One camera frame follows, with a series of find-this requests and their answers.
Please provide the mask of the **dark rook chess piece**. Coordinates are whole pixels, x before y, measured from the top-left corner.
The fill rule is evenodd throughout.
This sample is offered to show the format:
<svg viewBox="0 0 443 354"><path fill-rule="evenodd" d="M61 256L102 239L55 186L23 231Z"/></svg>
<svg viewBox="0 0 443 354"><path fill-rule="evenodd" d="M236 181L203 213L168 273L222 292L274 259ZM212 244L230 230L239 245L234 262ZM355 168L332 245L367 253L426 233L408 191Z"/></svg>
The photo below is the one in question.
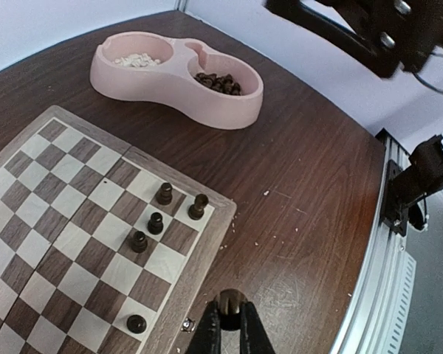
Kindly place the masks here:
<svg viewBox="0 0 443 354"><path fill-rule="evenodd" d="M156 194L157 203L166 206L171 204L172 200L173 200L172 184L169 182L162 183Z"/></svg>

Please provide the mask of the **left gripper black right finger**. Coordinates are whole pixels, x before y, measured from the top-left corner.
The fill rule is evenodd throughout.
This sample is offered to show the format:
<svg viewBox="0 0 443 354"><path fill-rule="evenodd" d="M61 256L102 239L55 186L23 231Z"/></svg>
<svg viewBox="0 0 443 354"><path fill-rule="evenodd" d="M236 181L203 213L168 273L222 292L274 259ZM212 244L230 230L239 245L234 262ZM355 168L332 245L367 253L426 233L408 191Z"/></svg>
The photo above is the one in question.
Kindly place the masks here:
<svg viewBox="0 0 443 354"><path fill-rule="evenodd" d="M252 302L243 302L241 304L240 353L275 354L258 311Z"/></svg>

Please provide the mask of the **dark pawn chess piece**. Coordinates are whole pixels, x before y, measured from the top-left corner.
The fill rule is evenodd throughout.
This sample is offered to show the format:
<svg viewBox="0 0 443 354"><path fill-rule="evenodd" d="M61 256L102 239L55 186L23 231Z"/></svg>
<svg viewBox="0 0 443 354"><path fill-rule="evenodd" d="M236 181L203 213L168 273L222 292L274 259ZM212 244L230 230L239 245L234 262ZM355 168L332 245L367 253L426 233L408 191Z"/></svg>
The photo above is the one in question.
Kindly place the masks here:
<svg viewBox="0 0 443 354"><path fill-rule="evenodd" d="M147 222L147 229L152 235L159 235L164 229L163 216L159 212L153 212Z"/></svg>
<svg viewBox="0 0 443 354"><path fill-rule="evenodd" d="M137 230L131 237L130 247L136 253L143 253L148 247L147 235Z"/></svg>
<svg viewBox="0 0 443 354"><path fill-rule="evenodd" d="M189 206L188 216L192 220L200 220L205 213L205 207L208 205L209 199L205 194L198 194L193 203Z"/></svg>

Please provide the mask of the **dark knight chess piece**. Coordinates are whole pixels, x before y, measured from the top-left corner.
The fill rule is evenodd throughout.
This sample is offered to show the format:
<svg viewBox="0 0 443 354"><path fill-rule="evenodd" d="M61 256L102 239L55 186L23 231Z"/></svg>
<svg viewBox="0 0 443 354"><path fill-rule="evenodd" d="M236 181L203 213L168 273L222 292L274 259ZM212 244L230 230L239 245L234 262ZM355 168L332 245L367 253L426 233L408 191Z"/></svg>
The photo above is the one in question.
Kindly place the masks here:
<svg viewBox="0 0 443 354"><path fill-rule="evenodd" d="M216 297L222 330L235 331L241 326L241 305L247 301L239 290L229 288Z"/></svg>

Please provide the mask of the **white chess pieces pile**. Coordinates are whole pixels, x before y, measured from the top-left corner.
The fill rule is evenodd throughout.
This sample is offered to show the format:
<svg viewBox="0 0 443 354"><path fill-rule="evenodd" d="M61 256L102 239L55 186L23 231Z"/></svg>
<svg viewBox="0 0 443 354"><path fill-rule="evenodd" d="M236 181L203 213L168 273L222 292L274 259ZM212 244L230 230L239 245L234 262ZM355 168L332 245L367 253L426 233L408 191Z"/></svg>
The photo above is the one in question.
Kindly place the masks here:
<svg viewBox="0 0 443 354"><path fill-rule="evenodd" d="M144 52L115 58L112 63L122 67L146 68L150 66L158 66L162 64L162 61L159 58L152 58L148 53Z"/></svg>

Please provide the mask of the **dark bishop chess piece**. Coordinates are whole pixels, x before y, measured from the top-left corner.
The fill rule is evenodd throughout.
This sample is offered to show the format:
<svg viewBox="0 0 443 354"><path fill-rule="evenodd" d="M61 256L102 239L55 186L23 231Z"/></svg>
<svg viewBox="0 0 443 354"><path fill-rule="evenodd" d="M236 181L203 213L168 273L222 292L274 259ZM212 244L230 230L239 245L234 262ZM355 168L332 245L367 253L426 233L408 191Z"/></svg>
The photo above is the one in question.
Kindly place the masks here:
<svg viewBox="0 0 443 354"><path fill-rule="evenodd" d="M133 314L127 318L126 327L131 333L139 335L146 331L147 322L141 315Z"/></svg>

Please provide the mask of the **front aluminium rail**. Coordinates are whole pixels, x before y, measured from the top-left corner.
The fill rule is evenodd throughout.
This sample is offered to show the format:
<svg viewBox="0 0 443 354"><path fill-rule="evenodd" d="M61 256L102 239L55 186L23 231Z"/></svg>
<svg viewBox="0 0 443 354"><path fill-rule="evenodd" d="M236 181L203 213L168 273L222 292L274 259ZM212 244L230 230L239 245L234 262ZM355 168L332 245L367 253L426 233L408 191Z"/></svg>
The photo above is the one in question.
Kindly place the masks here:
<svg viewBox="0 0 443 354"><path fill-rule="evenodd" d="M407 251L407 233L402 237L380 220L387 163L392 159L405 171L410 154L386 129L376 138L385 146L379 198L359 277L331 353L398 353L411 306L416 261ZM411 211L418 211L426 227L426 210L419 204L423 194L405 174L408 220Z"/></svg>

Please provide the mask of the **dark chess pieces pile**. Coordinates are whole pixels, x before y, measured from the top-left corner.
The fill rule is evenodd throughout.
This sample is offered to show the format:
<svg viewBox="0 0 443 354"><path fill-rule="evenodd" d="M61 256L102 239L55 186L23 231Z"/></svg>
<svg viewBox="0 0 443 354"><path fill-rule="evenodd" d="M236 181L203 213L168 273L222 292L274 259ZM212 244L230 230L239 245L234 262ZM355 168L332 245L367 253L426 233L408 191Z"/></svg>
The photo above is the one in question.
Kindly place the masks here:
<svg viewBox="0 0 443 354"><path fill-rule="evenodd" d="M193 79L204 87L218 93L234 96L241 96L242 93L240 84L233 79L231 74L219 76L215 73L205 74L199 72Z"/></svg>

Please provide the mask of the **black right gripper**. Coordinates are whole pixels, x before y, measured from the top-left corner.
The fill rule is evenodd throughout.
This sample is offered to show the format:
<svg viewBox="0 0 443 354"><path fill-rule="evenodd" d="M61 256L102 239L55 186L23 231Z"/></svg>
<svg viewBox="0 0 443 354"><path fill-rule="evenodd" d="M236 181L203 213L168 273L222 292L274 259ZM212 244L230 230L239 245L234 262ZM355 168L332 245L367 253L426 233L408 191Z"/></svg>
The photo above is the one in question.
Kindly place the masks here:
<svg viewBox="0 0 443 354"><path fill-rule="evenodd" d="M403 64L419 72L435 48L443 48L443 1L322 1L353 32L302 4L266 1L264 7L327 40L381 78Z"/></svg>

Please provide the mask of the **pink double bowl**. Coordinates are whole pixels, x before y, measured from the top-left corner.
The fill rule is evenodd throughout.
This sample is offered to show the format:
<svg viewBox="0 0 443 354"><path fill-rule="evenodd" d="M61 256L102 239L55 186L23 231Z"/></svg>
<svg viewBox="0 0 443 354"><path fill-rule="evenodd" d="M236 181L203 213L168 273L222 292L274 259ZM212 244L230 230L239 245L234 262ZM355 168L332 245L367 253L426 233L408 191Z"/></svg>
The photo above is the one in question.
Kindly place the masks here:
<svg viewBox="0 0 443 354"><path fill-rule="evenodd" d="M162 64L122 67L115 58L148 53ZM196 82L199 73L231 74L241 96L218 93ZM252 125L260 114L264 83L249 64L219 52L195 38L169 38L151 32L121 32L100 44L89 73L100 94L121 101L167 105L203 125L237 130Z"/></svg>

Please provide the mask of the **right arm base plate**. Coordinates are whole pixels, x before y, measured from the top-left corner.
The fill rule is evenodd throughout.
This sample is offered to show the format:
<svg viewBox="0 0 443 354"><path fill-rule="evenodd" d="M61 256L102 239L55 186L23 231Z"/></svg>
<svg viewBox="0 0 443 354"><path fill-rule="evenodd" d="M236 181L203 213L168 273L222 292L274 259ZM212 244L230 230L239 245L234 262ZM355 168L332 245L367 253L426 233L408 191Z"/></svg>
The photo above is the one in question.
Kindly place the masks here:
<svg viewBox="0 0 443 354"><path fill-rule="evenodd" d="M408 207L406 203L406 174L392 159L387 163L385 189L382 197L380 220L394 233L406 236Z"/></svg>

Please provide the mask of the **wooden chess board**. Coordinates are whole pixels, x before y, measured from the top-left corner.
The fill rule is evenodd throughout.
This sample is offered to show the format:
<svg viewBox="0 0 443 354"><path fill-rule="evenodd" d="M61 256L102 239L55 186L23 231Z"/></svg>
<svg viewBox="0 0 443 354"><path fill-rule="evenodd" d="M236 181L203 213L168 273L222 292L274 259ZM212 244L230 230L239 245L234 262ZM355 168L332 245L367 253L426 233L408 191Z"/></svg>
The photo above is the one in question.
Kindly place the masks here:
<svg viewBox="0 0 443 354"><path fill-rule="evenodd" d="M200 193L209 202L195 221ZM159 235L147 229L153 212ZM235 213L223 195L48 108L0 152L0 353L175 353ZM130 247L137 230L143 253ZM144 333L127 329L133 314Z"/></svg>

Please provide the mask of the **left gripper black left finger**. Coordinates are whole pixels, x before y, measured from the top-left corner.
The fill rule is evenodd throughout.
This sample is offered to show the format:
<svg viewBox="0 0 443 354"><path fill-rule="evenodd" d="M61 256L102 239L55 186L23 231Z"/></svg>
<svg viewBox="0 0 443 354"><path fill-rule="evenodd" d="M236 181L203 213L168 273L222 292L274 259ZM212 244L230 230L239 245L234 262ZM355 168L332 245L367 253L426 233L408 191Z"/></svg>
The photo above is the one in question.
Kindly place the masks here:
<svg viewBox="0 0 443 354"><path fill-rule="evenodd" d="M222 342L221 319L218 302L207 303L186 354L220 354Z"/></svg>

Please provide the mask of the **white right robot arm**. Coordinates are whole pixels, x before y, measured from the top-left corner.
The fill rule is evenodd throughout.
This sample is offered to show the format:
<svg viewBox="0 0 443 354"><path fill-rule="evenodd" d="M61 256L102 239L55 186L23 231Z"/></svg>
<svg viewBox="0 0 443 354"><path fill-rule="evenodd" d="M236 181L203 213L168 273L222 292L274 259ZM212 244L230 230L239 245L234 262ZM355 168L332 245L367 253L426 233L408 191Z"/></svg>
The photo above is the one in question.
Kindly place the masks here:
<svg viewBox="0 0 443 354"><path fill-rule="evenodd" d="M335 9L346 27L302 1L266 1L272 14L327 40L380 78L397 69L412 74L423 86L443 94L419 75L436 47L443 50L443 1L323 1ZM412 152L410 167L390 179L384 211L388 221L443 190L442 136L433 136Z"/></svg>

